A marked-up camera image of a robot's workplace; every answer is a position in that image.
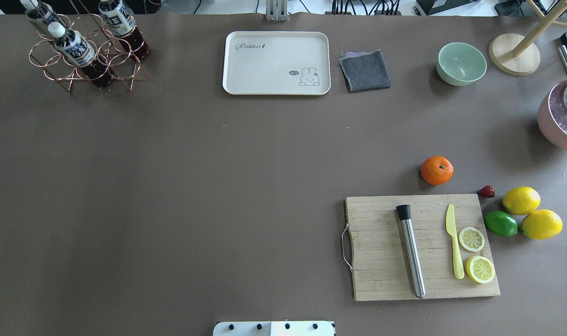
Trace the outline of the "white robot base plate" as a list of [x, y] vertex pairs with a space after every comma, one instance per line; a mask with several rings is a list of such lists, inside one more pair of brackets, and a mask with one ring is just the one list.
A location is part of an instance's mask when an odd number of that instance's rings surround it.
[[219, 322], [213, 336], [334, 336], [331, 321], [242, 321]]

